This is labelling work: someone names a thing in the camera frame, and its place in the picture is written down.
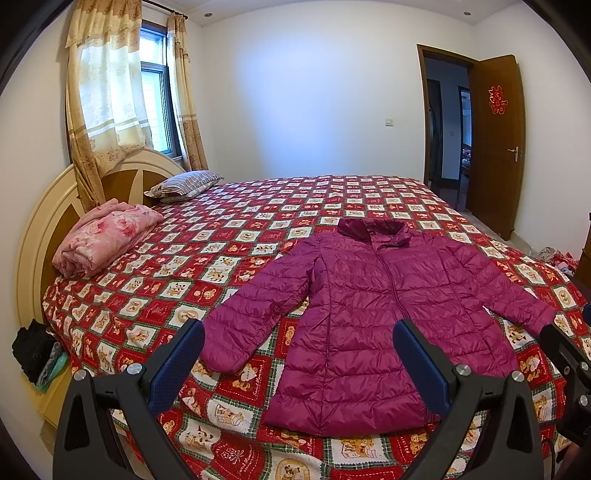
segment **bed sheet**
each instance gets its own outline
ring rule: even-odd
[[[480,248],[514,282],[558,311],[556,323],[591,356],[584,298],[560,271],[481,233],[425,185],[399,177],[324,176],[226,184],[191,202],[156,207],[164,223],[93,278],[57,278],[43,307],[72,355],[73,370],[120,372],[144,362],[190,317],[202,319],[265,264],[341,217],[397,218],[412,228]],[[159,416],[202,478],[398,479],[436,427],[355,439],[319,438],[261,424],[306,302],[282,318],[237,375],[196,363],[174,407]],[[532,389],[542,436],[556,448],[564,379],[538,343],[491,313]],[[121,412],[113,414],[134,445]],[[478,414],[449,477],[461,474],[479,436]]]

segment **purple puffer jacket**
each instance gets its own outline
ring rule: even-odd
[[[299,243],[204,320],[201,359],[238,372],[310,296],[264,423],[318,436],[396,432],[433,418],[392,345],[410,318],[454,364],[508,375],[517,359],[483,306],[538,336],[556,311],[477,248],[395,220],[342,219]]]

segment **chinese character decoration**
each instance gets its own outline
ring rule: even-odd
[[[509,102],[507,100],[503,100],[503,88],[501,88],[500,85],[497,87],[492,87],[488,93],[491,94],[488,104],[491,106],[492,113],[495,115],[504,115],[505,108],[507,105],[509,105]]]

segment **jacket sleeve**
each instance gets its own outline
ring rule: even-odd
[[[306,298],[318,256],[315,237],[300,242],[215,308],[203,321],[203,363],[216,372],[238,372],[279,319]]]
[[[509,280],[477,247],[451,239],[445,240],[459,244],[449,248],[454,250],[454,257],[468,272],[471,293],[485,307],[510,322],[521,325],[536,338],[545,325],[554,322],[556,310],[553,307]]]

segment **metal screw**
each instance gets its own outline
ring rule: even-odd
[[[525,380],[523,373],[518,372],[517,370],[515,370],[514,372],[511,372],[511,378],[519,383],[521,383],[521,382],[523,382],[523,380]]]
[[[129,375],[137,375],[142,371],[142,364],[131,364],[127,367],[127,373]]]
[[[77,370],[76,373],[74,374],[74,380],[84,380],[86,378],[86,370],[82,369],[82,370]]]
[[[461,376],[467,377],[468,375],[472,374],[472,369],[465,364],[456,365],[456,372],[458,372]]]

